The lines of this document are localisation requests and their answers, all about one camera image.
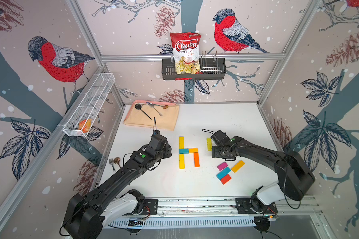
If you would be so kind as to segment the orange block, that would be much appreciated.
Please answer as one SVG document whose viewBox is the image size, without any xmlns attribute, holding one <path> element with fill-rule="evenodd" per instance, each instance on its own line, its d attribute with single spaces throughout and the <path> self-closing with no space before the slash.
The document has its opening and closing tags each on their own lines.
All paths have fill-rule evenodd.
<svg viewBox="0 0 359 239">
<path fill-rule="evenodd" d="M 195 167 L 200 167 L 198 152 L 193 153 L 193 158 L 194 158 L 194 166 Z"/>
</svg>

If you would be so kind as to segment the magenta block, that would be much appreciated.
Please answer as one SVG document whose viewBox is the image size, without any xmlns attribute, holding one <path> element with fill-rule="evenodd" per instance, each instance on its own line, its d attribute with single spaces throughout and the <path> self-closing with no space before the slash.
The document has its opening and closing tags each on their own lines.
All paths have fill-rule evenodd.
<svg viewBox="0 0 359 239">
<path fill-rule="evenodd" d="M 218 166 L 217 166 L 217 169 L 219 170 L 219 171 L 222 171 L 222 170 L 224 170 L 225 168 L 227 168 L 228 167 L 228 164 L 226 163 L 226 162 L 223 162 L 223 163 L 221 163 L 221 164 L 219 164 Z"/>
</svg>

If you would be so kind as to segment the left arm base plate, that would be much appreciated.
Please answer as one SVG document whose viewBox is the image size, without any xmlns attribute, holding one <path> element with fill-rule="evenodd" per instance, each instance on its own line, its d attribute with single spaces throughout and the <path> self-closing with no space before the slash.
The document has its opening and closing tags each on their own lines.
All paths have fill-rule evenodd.
<svg viewBox="0 0 359 239">
<path fill-rule="evenodd" d="M 140 202 L 137 205 L 137 209 L 133 212 L 126 214 L 126 216 L 148 216 L 156 215 L 158 211 L 158 199 L 145 199 L 144 204 Z"/>
</svg>

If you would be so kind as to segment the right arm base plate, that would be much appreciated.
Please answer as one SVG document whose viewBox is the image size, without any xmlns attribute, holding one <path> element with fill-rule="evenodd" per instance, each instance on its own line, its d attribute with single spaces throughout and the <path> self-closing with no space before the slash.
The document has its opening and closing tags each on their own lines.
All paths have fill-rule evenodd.
<svg viewBox="0 0 359 239">
<path fill-rule="evenodd" d="M 250 197 L 235 198 L 235 209 L 238 214 L 277 214 L 278 210 L 275 203 L 265 205 L 257 199 Z"/>
</svg>

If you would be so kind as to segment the small amber block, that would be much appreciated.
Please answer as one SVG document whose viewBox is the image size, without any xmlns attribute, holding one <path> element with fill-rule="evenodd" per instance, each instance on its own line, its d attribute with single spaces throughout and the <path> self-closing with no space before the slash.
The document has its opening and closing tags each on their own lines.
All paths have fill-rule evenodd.
<svg viewBox="0 0 359 239">
<path fill-rule="evenodd" d="M 189 148 L 188 153 L 196 153 L 198 152 L 198 148 Z"/>
</svg>

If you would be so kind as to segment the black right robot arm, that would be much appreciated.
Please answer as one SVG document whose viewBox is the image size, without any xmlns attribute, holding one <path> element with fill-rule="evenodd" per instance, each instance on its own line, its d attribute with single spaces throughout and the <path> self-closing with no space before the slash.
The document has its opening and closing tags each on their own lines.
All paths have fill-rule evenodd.
<svg viewBox="0 0 359 239">
<path fill-rule="evenodd" d="M 315 182 L 312 171 L 295 151 L 275 151 L 239 136 L 229 138 L 221 130 L 213 131 L 211 139 L 215 143 L 212 158 L 234 161 L 237 157 L 243 157 L 264 165 L 277 174 L 277 181 L 259 187 L 251 195 L 248 205 L 252 212 L 265 212 L 272 203 L 282 199 L 300 202 Z"/>
</svg>

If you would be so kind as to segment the teal long block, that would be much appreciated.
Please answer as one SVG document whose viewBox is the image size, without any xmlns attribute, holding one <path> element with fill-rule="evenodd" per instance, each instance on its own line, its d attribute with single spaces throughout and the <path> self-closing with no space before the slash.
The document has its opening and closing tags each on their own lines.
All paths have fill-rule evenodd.
<svg viewBox="0 0 359 239">
<path fill-rule="evenodd" d="M 223 177 L 225 177 L 226 175 L 228 175 L 230 171 L 231 171 L 230 168 L 226 167 L 225 169 L 223 169 L 222 171 L 220 171 L 220 172 L 216 175 L 216 177 L 218 178 L 218 180 L 221 180 Z"/>
</svg>

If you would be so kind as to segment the small teal block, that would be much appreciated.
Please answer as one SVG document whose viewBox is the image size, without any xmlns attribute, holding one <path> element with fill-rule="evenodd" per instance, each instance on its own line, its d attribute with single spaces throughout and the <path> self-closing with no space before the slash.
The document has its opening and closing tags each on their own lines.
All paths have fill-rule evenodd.
<svg viewBox="0 0 359 239">
<path fill-rule="evenodd" d="M 189 154 L 188 148 L 179 149 L 179 154 Z"/>
</svg>

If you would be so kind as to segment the lime yellow block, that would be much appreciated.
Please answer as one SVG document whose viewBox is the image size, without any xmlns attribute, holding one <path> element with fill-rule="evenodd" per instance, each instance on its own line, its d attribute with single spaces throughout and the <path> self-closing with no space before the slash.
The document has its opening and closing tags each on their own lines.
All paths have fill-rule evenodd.
<svg viewBox="0 0 359 239">
<path fill-rule="evenodd" d="M 207 139 L 206 139 L 206 143 L 207 143 L 207 150 L 208 150 L 208 151 L 212 151 L 212 139 L 211 139 L 211 138 L 207 138 Z"/>
</svg>

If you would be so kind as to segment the amber long block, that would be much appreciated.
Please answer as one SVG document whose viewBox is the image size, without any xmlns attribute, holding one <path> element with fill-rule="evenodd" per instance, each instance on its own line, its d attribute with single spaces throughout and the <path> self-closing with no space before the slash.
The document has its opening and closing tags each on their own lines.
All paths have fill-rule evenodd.
<svg viewBox="0 0 359 239">
<path fill-rule="evenodd" d="M 240 160 L 238 161 L 233 167 L 231 167 L 231 171 L 236 173 L 240 168 L 242 168 L 245 165 L 245 162 Z"/>
</svg>

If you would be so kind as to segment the red block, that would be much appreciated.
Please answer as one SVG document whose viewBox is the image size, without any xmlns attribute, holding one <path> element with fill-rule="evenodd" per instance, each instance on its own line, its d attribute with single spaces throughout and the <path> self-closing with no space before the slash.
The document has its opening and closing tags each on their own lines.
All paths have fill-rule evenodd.
<svg viewBox="0 0 359 239">
<path fill-rule="evenodd" d="M 229 174 L 227 174 L 226 176 L 224 176 L 223 178 L 221 178 L 220 182 L 225 185 L 227 182 L 229 182 L 231 180 L 231 176 Z"/>
</svg>

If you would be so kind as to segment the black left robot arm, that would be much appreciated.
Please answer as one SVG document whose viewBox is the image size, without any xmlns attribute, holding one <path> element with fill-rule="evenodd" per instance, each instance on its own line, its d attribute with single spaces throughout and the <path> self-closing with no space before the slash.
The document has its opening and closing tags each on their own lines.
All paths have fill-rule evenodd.
<svg viewBox="0 0 359 239">
<path fill-rule="evenodd" d="M 146 171 L 158 167 L 162 159 L 172 156 L 166 137 L 154 130 L 148 144 L 132 152 L 129 160 L 113 176 L 85 195 L 77 193 L 68 202 L 62 223 L 74 239 L 95 239 L 104 225 L 143 206 L 144 196 L 132 189 L 120 199 L 122 190 Z"/>
</svg>

